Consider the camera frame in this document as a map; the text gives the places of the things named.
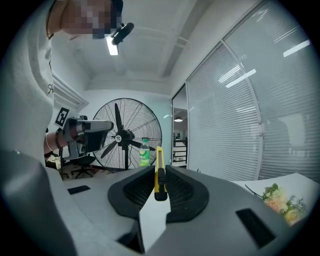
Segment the railing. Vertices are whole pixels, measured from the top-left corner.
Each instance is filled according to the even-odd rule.
[[[185,148],[185,150],[178,150],[178,151],[173,151],[172,154],[172,162],[173,163],[178,163],[178,162],[185,162],[187,164],[187,157],[188,157],[188,140],[187,139],[174,139],[173,140],[173,148]],[[185,152],[184,155],[177,155],[176,153],[181,153]],[[176,160],[176,158],[183,158],[185,157],[184,160]]]

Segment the fan grille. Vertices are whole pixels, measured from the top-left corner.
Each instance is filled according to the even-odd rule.
[[[102,153],[106,147],[115,141],[118,132],[116,125],[115,104],[118,105],[121,122],[123,129],[132,131],[134,134],[133,141],[142,142],[142,138],[149,138],[149,146],[157,149],[157,146],[162,144],[162,131],[159,121],[152,110],[142,102],[131,98],[119,98],[112,100],[102,106],[95,114],[94,120],[107,120],[114,123],[113,130],[111,130],[104,143],[104,147],[94,152],[94,156],[97,161],[104,167],[109,168],[111,171],[123,171],[125,170],[125,151],[119,144],[103,158]],[[139,148],[128,146],[128,168],[133,169],[140,166],[140,151]],[[150,151],[150,165],[156,160],[156,151]]]

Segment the person's arm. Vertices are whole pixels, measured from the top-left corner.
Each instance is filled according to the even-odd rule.
[[[61,132],[58,134],[58,143],[60,147],[67,146],[68,143],[64,140],[64,137]],[[46,133],[44,134],[44,141],[43,141],[43,151],[44,154],[47,154],[51,151],[56,150],[58,147],[56,145],[56,132],[48,132],[47,133],[47,138],[46,138]]]

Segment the fan blade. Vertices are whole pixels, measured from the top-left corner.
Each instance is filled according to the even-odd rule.
[[[122,123],[121,123],[121,116],[120,116],[120,111],[117,103],[114,104],[114,112],[115,112],[116,127],[118,128],[118,132],[120,132],[122,131]]]
[[[128,141],[132,146],[135,146],[137,148],[141,148],[141,143],[140,142],[136,142],[134,140],[129,140]],[[151,151],[156,151],[152,146],[149,147]]]
[[[104,158],[117,144],[116,141],[109,144],[109,146],[105,149],[105,151],[102,153],[101,158]]]

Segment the bottle label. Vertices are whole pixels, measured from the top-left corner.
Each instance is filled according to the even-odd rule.
[[[148,166],[150,160],[150,150],[140,150],[140,166]]]

